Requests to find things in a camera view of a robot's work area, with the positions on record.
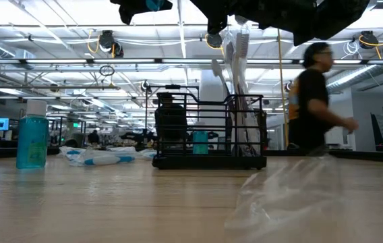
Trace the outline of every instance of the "black cart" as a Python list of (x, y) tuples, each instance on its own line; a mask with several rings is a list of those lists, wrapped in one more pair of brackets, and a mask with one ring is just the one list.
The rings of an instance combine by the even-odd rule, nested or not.
[[(221, 102), (199, 101), (193, 94), (170, 92), (176, 103), (179, 103), (187, 112), (187, 119), (224, 119), (225, 124), (221, 126), (210, 125), (159, 125), (159, 130), (169, 130), (172, 127), (178, 130), (181, 129), (183, 139), (179, 141), (164, 141), (159, 139), (156, 145), (156, 155), (153, 158), (152, 165), (159, 169), (262, 169), (266, 167), (266, 157), (263, 156), (264, 147), (266, 144), (266, 130), (264, 126), (238, 126), (238, 121), (244, 116), (254, 116), (258, 119), (258, 124), (263, 124), (261, 121), (265, 117), (262, 111), (262, 95), (255, 94), (232, 94), (226, 97)], [(258, 103), (259, 109), (242, 109), (239, 107), (239, 101), (249, 100), (252, 103)], [(158, 102), (158, 108), (163, 105), (162, 101)], [(259, 129), (259, 141), (257, 142), (238, 142), (241, 131), (247, 129)], [(194, 142), (192, 133), (197, 130), (205, 130), (207, 132), (224, 132), (225, 137), (218, 137), (217, 142)], [(213, 146), (213, 149), (208, 150), (208, 154), (194, 154), (193, 146), (195, 144), (207, 144)], [(258, 145), (258, 149), (253, 149), (252, 145)], [(243, 153), (241, 147), (250, 148), (253, 150), (253, 156)]]

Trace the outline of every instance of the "table surface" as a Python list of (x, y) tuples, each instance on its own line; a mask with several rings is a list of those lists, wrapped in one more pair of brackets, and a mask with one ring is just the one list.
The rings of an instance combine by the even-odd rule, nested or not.
[[(260, 176), (298, 160), (269, 157)], [(337, 160), (355, 195), (352, 212), (365, 222), (359, 234), (382, 243), (383, 163)], [(0, 242), (225, 242), (224, 222), (254, 173), (161, 171), (150, 161), (70, 167), (59, 156), (44, 169), (17, 170), (14, 159), (0, 159)]]

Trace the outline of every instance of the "person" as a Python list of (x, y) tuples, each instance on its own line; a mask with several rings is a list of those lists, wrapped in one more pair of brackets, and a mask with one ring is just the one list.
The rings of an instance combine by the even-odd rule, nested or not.
[(100, 138), (98, 137), (97, 130), (92, 131), (90, 135), (88, 135), (88, 143), (92, 146), (97, 146), (100, 142)]
[(173, 97), (168, 92), (160, 94), (159, 97), (162, 105), (154, 112), (158, 140), (177, 142), (186, 139), (184, 132), (187, 116), (184, 107), (174, 104)]
[(358, 129), (358, 123), (352, 117), (339, 117), (328, 108), (324, 73), (333, 64), (330, 46), (313, 43), (303, 59), (306, 70), (295, 79), (289, 92), (289, 147), (312, 152), (325, 146), (325, 133), (334, 126), (352, 133)]

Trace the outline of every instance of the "plastic wrap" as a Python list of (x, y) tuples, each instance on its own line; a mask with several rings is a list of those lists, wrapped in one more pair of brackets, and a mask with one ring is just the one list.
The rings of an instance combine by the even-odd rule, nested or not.
[(69, 164), (73, 166), (130, 163), (141, 157), (136, 151), (134, 153), (130, 151), (98, 151), (66, 146), (61, 147), (60, 150), (61, 154), (69, 160)]
[(343, 242), (341, 179), (336, 159), (310, 157), (267, 177), (250, 177), (226, 220), (230, 243)]

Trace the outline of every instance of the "plastic bottle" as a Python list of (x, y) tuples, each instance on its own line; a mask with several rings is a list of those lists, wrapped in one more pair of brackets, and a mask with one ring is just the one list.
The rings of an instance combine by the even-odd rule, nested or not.
[[(202, 121), (197, 121), (197, 126), (205, 126), (205, 123)], [(208, 132), (203, 130), (204, 128), (198, 128), (198, 130), (193, 132), (193, 142), (208, 142)], [(197, 155), (207, 155), (208, 154), (208, 145), (207, 144), (193, 144), (193, 154)]]
[(49, 137), (47, 103), (28, 100), (26, 116), (19, 121), (18, 169), (39, 168), (46, 164)]
[(151, 11), (158, 11), (165, 3), (165, 0), (146, 0), (146, 7)]

